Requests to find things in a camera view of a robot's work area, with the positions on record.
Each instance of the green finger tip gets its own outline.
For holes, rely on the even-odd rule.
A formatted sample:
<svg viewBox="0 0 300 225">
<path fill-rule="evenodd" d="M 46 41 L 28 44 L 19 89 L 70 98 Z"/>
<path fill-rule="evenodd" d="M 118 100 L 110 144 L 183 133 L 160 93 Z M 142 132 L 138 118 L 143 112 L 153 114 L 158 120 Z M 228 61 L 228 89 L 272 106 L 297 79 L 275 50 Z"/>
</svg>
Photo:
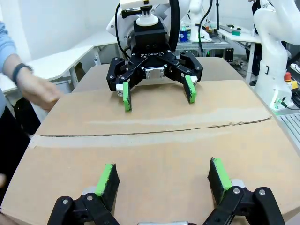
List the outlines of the green finger tip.
<svg viewBox="0 0 300 225">
<path fill-rule="evenodd" d="M 216 167 L 219 178 L 221 180 L 223 189 L 224 189 L 224 191 L 227 191 L 229 188 L 232 187 L 232 183 L 231 183 L 231 180 L 229 179 L 229 176 L 225 170 L 222 160 L 220 158 L 214 158 L 213 162 Z"/>
<path fill-rule="evenodd" d="M 125 111 L 131 111 L 131 97 L 130 97 L 130 88 L 128 82 L 123 83 L 123 103 Z"/>
<path fill-rule="evenodd" d="M 100 180 L 97 184 L 97 187 L 96 187 L 95 194 L 97 196 L 102 196 L 102 194 L 104 193 L 105 188 L 106 188 L 106 184 L 108 182 L 109 175 L 110 175 L 112 169 L 113 169 L 113 164 L 106 164 L 105 165 L 104 171 L 103 171 L 103 173 L 100 177 Z"/>
<path fill-rule="evenodd" d="M 190 76 L 188 76 L 188 75 L 185 76 L 185 79 L 187 82 L 187 87 L 188 87 L 188 92 L 189 92 L 188 100 L 190 103 L 194 103 L 196 101 L 196 96 L 197 96 L 196 88 L 195 88 Z"/>
</svg>

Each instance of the green gripper pad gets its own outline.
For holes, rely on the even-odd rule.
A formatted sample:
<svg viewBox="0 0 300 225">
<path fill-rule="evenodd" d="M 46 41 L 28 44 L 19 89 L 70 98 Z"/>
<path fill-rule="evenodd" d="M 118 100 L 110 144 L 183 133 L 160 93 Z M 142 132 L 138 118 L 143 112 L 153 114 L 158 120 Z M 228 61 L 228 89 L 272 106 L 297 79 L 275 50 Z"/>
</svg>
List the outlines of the green gripper pad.
<svg viewBox="0 0 300 225">
<path fill-rule="evenodd" d="M 216 203 L 219 205 L 223 199 L 224 193 L 232 187 L 232 183 L 220 158 L 211 158 L 210 171 L 207 178 L 210 182 L 210 188 Z"/>
<path fill-rule="evenodd" d="M 116 164 L 106 164 L 96 187 L 95 194 L 101 198 L 104 206 L 109 211 L 112 211 L 119 183 L 120 179 Z"/>
<path fill-rule="evenodd" d="M 123 103 L 125 111 L 131 111 L 131 95 L 128 82 L 123 83 Z"/>
<path fill-rule="evenodd" d="M 190 76 L 186 75 L 184 77 L 183 87 L 186 92 L 188 102 L 194 103 L 196 101 L 197 91 Z"/>
</svg>

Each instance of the screw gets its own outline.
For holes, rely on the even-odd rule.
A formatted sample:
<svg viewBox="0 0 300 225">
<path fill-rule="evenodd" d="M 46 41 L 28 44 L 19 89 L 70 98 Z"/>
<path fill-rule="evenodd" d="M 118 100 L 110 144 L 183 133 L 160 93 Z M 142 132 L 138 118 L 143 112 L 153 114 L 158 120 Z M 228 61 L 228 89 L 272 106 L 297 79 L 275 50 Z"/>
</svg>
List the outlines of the screw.
<svg viewBox="0 0 300 225">
<path fill-rule="evenodd" d="M 260 195 L 265 195 L 265 194 L 266 194 L 266 191 L 262 189 L 262 190 L 259 191 L 259 194 L 260 194 Z"/>
<path fill-rule="evenodd" d="M 234 192 L 235 194 L 238 194 L 238 193 L 240 193 L 240 190 L 239 190 L 238 188 L 235 188 L 235 189 L 233 190 L 233 192 Z"/>
</svg>

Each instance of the cardboard flap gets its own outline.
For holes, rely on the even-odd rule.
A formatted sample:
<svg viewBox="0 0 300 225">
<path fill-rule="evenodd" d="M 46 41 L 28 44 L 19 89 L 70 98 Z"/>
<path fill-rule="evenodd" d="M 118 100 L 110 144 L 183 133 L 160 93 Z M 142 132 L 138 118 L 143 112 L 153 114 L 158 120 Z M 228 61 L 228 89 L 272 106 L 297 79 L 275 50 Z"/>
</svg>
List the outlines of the cardboard flap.
<svg viewBox="0 0 300 225">
<path fill-rule="evenodd" d="M 189 104 L 181 84 L 136 87 L 132 111 L 106 90 L 63 97 L 37 131 L 45 136 L 123 135 L 251 123 L 271 115 L 243 81 L 200 82 Z"/>
<path fill-rule="evenodd" d="M 43 138 L 56 144 L 59 141 L 54 140 L 66 139 Z M 221 158 L 229 177 L 242 179 L 249 190 L 269 187 L 283 214 L 299 212 L 300 159 L 274 119 L 240 126 L 120 135 L 113 140 L 101 136 L 93 148 L 88 146 L 95 137 L 81 138 L 86 139 L 86 147 L 27 149 L 9 185 L 2 212 L 32 225 L 45 225 L 58 197 L 77 199 L 84 189 L 97 184 L 105 164 L 116 163 L 121 182 L 112 213 L 121 225 L 203 224 L 214 208 L 207 179 L 211 157 Z M 66 143 L 73 146 L 73 138 L 68 139 Z"/>
</svg>

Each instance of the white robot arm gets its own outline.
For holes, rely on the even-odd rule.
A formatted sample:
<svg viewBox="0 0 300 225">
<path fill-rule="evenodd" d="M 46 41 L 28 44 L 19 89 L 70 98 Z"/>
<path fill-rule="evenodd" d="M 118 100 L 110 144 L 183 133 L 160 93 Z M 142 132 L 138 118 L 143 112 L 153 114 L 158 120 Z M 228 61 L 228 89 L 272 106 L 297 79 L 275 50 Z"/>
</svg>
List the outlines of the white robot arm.
<svg viewBox="0 0 300 225">
<path fill-rule="evenodd" d="M 274 111 L 293 106 L 292 92 L 284 81 L 287 52 L 281 41 L 300 45 L 300 12 L 294 0 L 261 0 L 263 8 L 254 15 L 262 40 L 262 61 L 255 87 L 258 95 Z"/>
</svg>

